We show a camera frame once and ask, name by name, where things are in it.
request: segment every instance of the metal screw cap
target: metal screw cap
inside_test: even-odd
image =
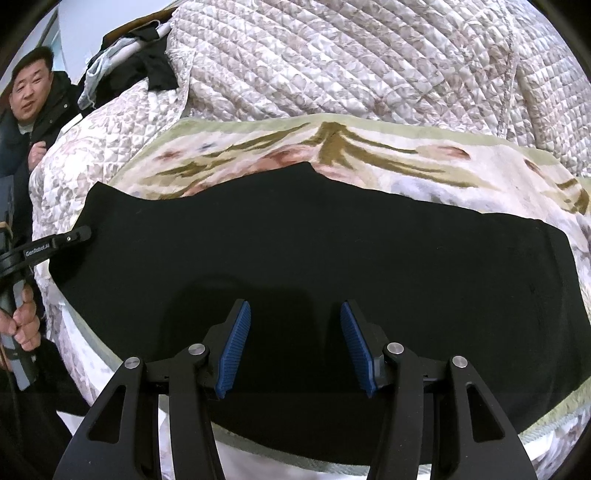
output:
[[[466,360],[461,355],[456,355],[452,358],[453,364],[458,368],[466,368],[468,366],[468,360]]]
[[[398,342],[389,343],[387,346],[388,352],[394,353],[395,355],[400,355],[404,352],[404,347]]]
[[[191,355],[201,355],[205,351],[205,345],[202,343],[194,343],[189,347]]]
[[[139,358],[136,356],[132,356],[125,361],[125,368],[129,368],[130,370],[137,367],[139,365]]]

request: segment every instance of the black garment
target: black garment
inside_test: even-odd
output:
[[[537,220],[360,189],[303,163],[158,202],[97,184],[76,225],[94,240],[50,271],[120,358],[169,358],[249,300],[234,389],[210,411],[277,450],[371,460],[384,407],[356,381],[347,299],[420,356],[465,356],[519,432],[591,375],[569,242]]]
[[[17,389],[23,439],[17,445],[14,403],[7,373],[0,371],[0,478],[51,480],[72,438],[56,410],[85,415],[88,405],[68,375],[56,346],[43,340],[36,350],[39,379],[25,391]]]
[[[128,38],[139,38],[145,42],[150,42],[154,40],[158,40],[160,35],[158,35],[157,28],[160,26],[160,22],[157,20],[152,20],[151,22],[142,25],[141,27],[134,28],[133,30],[128,31],[123,37]]]
[[[148,90],[178,88],[176,75],[165,52],[167,38],[165,35],[149,43],[105,76],[96,88],[95,107],[100,108],[146,77]]]
[[[31,146],[44,141],[49,149],[62,127],[78,113],[77,87],[66,72],[54,72],[51,91],[39,113],[30,135],[19,132],[17,120],[10,109],[0,118],[0,176],[14,176],[14,221],[12,230],[17,243],[30,240],[33,229],[33,206],[29,197],[28,153]]]

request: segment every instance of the gray tool grip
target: gray tool grip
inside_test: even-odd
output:
[[[15,299],[18,299],[19,306],[22,304],[21,293],[23,286],[24,282],[20,281],[14,285],[14,290],[5,288],[4,291],[0,292],[0,308],[11,317],[17,309]],[[38,369],[34,362],[34,355],[23,350],[21,345],[10,335],[2,334],[2,345],[12,366],[12,372],[17,379],[18,389],[25,390],[37,379]]]

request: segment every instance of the black jacket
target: black jacket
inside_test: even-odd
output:
[[[49,149],[57,136],[78,113],[79,90],[66,72],[54,72],[47,101],[33,126],[30,139],[22,135],[12,111],[0,117],[0,177],[14,176],[14,220],[12,229],[17,243],[31,238],[33,206],[29,197],[28,153],[31,146],[44,141]]]

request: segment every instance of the pile of clothes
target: pile of clothes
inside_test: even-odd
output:
[[[90,59],[78,87],[82,116],[100,108],[141,79],[149,90],[178,88],[165,53],[170,18],[175,8],[133,20],[103,38],[100,51]]]

